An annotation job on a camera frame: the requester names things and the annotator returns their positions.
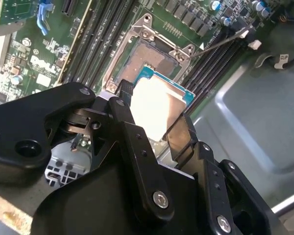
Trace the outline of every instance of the circular hole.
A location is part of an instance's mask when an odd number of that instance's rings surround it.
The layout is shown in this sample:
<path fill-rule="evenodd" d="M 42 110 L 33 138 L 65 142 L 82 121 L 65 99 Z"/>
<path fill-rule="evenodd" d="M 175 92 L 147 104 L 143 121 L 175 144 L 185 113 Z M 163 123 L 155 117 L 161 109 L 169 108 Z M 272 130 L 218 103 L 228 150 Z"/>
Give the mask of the circular hole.
<path fill-rule="evenodd" d="M 66 170 L 72 170 L 73 166 L 71 164 L 67 164 L 67 166 L 65 168 L 66 168 Z"/>
<path fill-rule="evenodd" d="M 56 161 L 55 165 L 56 165 L 57 167 L 61 167 L 61 166 L 63 165 L 63 163 L 62 163 L 61 161 Z"/>
<path fill-rule="evenodd" d="M 215 184 L 215 188 L 216 188 L 217 190 L 221 190 L 220 185 L 218 185 L 218 184 Z"/>
<path fill-rule="evenodd" d="M 145 22 L 149 22 L 150 17 L 149 16 L 145 16 Z"/>
<path fill-rule="evenodd" d="M 143 157 L 147 157 L 147 152 L 146 152 L 145 150 L 142 150 L 142 151 L 141 151 L 141 155 L 142 155 Z"/>
<path fill-rule="evenodd" d="M 97 130 L 97 129 L 99 129 L 100 126 L 101 126 L 101 123 L 98 122 L 98 121 L 94 121 L 94 122 L 92 123 L 92 129 L 93 129 L 93 130 Z"/>
<path fill-rule="evenodd" d="M 23 157 L 34 158 L 41 154 L 41 146 L 36 141 L 25 140 L 17 142 L 15 151 Z"/>

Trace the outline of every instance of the metal screw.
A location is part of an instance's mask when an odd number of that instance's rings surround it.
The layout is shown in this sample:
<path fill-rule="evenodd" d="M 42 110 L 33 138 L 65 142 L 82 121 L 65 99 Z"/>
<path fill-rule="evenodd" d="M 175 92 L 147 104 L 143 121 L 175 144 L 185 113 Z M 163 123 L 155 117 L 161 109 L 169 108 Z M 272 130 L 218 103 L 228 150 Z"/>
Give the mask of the metal screw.
<path fill-rule="evenodd" d="M 147 30 L 143 30 L 142 36 L 143 36 L 143 38 L 147 38 L 149 36 L 148 31 Z"/>
<path fill-rule="evenodd" d="M 85 95 L 90 95 L 90 92 L 87 90 L 87 88 L 79 89 L 79 91 L 82 92 Z"/>
<path fill-rule="evenodd" d="M 205 143 L 204 143 L 202 146 L 203 146 L 203 147 L 204 147 L 204 149 L 206 149 L 207 151 L 209 151 L 209 150 L 210 150 L 209 146 L 208 146 L 208 145 L 206 145 Z"/>
<path fill-rule="evenodd" d="M 95 121 L 94 123 L 92 123 L 92 129 L 93 129 L 93 130 L 97 130 L 97 129 L 99 129 L 100 126 L 101 126 L 101 123 L 98 122 L 98 121 Z"/>
<path fill-rule="evenodd" d="M 121 105 L 121 106 L 124 106 L 123 100 L 118 99 L 118 100 L 117 100 L 117 103 L 118 103 L 119 105 Z"/>
<path fill-rule="evenodd" d="M 235 166 L 233 163 L 229 163 L 229 166 L 231 167 L 231 169 L 235 170 Z"/>
<path fill-rule="evenodd" d="M 183 62 L 185 60 L 184 55 L 182 55 L 182 54 L 177 54 L 176 58 L 180 62 Z"/>
<path fill-rule="evenodd" d="M 167 199 L 167 196 L 162 191 L 154 192 L 152 195 L 152 198 L 153 198 L 154 203 L 158 207 L 160 207 L 162 209 L 168 208 L 169 201 Z"/>
<path fill-rule="evenodd" d="M 217 221 L 223 231 L 225 231 L 227 234 L 231 232 L 231 226 L 226 218 L 224 218 L 222 215 L 219 215 L 217 217 Z"/>

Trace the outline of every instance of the white label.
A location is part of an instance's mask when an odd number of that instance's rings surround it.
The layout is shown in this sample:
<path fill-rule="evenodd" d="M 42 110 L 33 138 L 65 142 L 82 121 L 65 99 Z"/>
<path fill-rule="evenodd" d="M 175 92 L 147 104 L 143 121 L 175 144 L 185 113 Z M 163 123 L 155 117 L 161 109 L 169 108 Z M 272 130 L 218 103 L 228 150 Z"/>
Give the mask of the white label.
<path fill-rule="evenodd" d="M 50 85 L 50 82 L 51 82 L 51 78 L 43 75 L 43 74 L 38 74 L 38 77 L 37 77 L 37 80 L 36 80 L 36 83 L 37 84 L 40 84 L 40 85 L 43 85 L 45 87 L 49 87 Z"/>
<path fill-rule="evenodd" d="M 277 70 L 283 70 L 283 65 L 286 64 L 289 61 L 289 55 L 288 54 L 281 54 L 280 60 L 278 63 L 274 65 L 274 68 Z"/>

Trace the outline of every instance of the dimm slot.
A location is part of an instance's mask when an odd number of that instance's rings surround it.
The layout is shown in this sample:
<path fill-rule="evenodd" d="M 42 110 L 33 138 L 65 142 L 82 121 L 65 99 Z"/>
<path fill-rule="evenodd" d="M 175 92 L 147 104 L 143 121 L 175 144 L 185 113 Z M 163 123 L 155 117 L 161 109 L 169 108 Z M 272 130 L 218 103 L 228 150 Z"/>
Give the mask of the dimm slot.
<path fill-rule="evenodd" d="M 118 16 L 116 17 L 115 24 L 117 24 L 117 27 L 115 29 L 115 32 L 113 33 L 113 37 L 111 37 L 111 39 L 109 40 L 107 47 L 101 48 L 99 50 L 100 56 L 98 60 L 94 63 L 95 69 L 93 70 L 93 73 L 90 75 L 90 79 L 92 79 L 90 87 L 92 89 L 94 89 L 95 84 L 98 82 L 98 75 L 100 73 L 100 70 L 101 68 L 103 68 L 107 59 L 109 58 L 109 55 L 111 54 L 111 51 L 113 49 L 113 45 L 117 43 L 117 40 L 119 39 L 119 34 L 121 33 L 123 28 L 123 22 L 126 20 L 128 13 L 133 9 L 134 4 L 135 0 L 130 0 L 128 1 L 128 4 L 124 5 L 123 10 L 119 12 Z"/>
<path fill-rule="evenodd" d="M 73 58 L 70 61 L 69 68 L 66 70 L 66 73 L 63 76 L 65 77 L 65 80 L 64 80 L 65 83 L 72 82 L 74 80 L 74 76 L 77 72 L 77 68 L 79 68 L 80 63 L 85 54 L 85 51 L 88 48 L 89 41 L 92 38 L 92 33 L 99 23 L 97 19 L 101 16 L 100 14 L 102 13 L 102 12 L 99 12 L 100 5 L 101 5 L 100 1 L 96 1 L 96 4 L 93 6 L 93 11 L 89 15 L 89 19 L 85 20 L 85 22 L 88 22 L 88 24 L 83 30 L 83 35 L 76 42 L 76 45 L 78 45 L 77 49 L 74 49 L 71 53 L 73 55 Z"/>
<path fill-rule="evenodd" d="M 102 16 L 100 16 L 100 21 L 95 28 L 94 36 L 92 37 L 90 41 L 90 45 L 87 48 L 87 53 L 84 55 L 82 62 L 80 63 L 80 67 L 78 67 L 76 75 L 74 80 L 82 82 L 84 81 L 85 73 L 87 72 L 92 57 L 94 56 L 94 53 L 96 52 L 98 43 L 102 40 L 102 36 L 104 31 L 106 30 L 106 27 L 109 25 L 111 18 L 113 17 L 113 14 L 118 7 L 118 4 L 115 4 L 115 1 L 110 0 L 105 5 L 105 11 L 103 12 Z"/>

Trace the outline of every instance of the hole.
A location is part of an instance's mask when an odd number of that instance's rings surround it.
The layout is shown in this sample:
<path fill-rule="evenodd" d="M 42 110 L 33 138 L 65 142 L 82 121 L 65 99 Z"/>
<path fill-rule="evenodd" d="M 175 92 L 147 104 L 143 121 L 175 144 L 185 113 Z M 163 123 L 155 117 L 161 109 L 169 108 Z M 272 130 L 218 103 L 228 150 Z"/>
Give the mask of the hole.
<path fill-rule="evenodd" d="M 146 152 L 145 150 L 142 150 L 142 151 L 141 151 L 141 155 L 142 155 L 143 157 L 147 157 L 147 152 Z"/>
<path fill-rule="evenodd" d="M 73 172 L 73 171 L 70 171 L 69 172 L 69 176 L 72 177 L 72 178 L 75 178 L 76 177 L 76 173 Z"/>
<path fill-rule="evenodd" d="M 48 177 L 50 177 L 50 178 L 52 178 L 52 179 L 54 179 L 54 180 L 58 180 L 58 179 L 61 178 L 60 175 L 58 175 L 58 174 L 56 174 L 56 173 L 53 173 L 53 172 L 49 172 L 49 173 L 48 173 Z"/>
<path fill-rule="evenodd" d="M 217 190 L 221 190 L 220 185 L 218 185 L 218 184 L 215 184 L 215 188 L 216 188 Z"/>
<path fill-rule="evenodd" d="M 34 158 L 41 154 L 41 146 L 36 141 L 25 140 L 17 142 L 15 151 L 23 157 Z"/>
<path fill-rule="evenodd" d="M 241 230 L 243 235 L 249 235 L 255 232 L 253 230 L 251 217 L 247 212 L 241 211 L 239 214 L 235 215 L 233 219 L 235 225 L 239 228 L 239 230 Z"/>
<path fill-rule="evenodd" d="M 98 121 L 94 121 L 94 122 L 92 123 L 92 125 L 91 125 L 91 127 L 92 127 L 93 130 L 97 130 L 97 129 L 99 129 L 100 126 L 101 126 L 101 123 L 98 122 Z"/>
<path fill-rule="evenodd" d="M 56 161 L 55 165 L 56 165 L 57 167 L 61 167 L 61 166 L 63 165 L 63 163 L 62 163 L 61 161 Z"/>
<path fill-rule="evenodd" d="M 67 170 L 72 170 L 73 169 L 73 166 L 71 164 L 67 164 L 67 167 L 66 167 Z"/>

